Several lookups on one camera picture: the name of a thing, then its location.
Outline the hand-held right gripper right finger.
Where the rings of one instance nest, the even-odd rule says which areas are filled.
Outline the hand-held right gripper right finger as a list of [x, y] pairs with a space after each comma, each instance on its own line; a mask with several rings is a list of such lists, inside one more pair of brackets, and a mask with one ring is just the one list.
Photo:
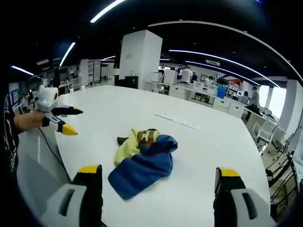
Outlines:
[[268, 204], [247, 188], [238, 172], [217, 167], [214, 185], [216, 227], [274, 227]]

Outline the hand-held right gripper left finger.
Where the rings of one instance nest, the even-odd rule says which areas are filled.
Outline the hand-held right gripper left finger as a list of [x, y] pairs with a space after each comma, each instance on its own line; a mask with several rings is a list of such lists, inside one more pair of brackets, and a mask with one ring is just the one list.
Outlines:
[[102, 227], [102, 165], [84, 166], [46, 203], [44, 227]]

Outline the person's left hand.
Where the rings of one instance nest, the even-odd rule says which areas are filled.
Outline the person's left hand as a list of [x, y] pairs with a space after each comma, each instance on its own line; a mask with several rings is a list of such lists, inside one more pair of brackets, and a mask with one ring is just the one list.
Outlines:
[[14, 124], [18, 133], [42, 127], [44, 114], [37, 110], [31, 110], [28, 113], [16, 115]]

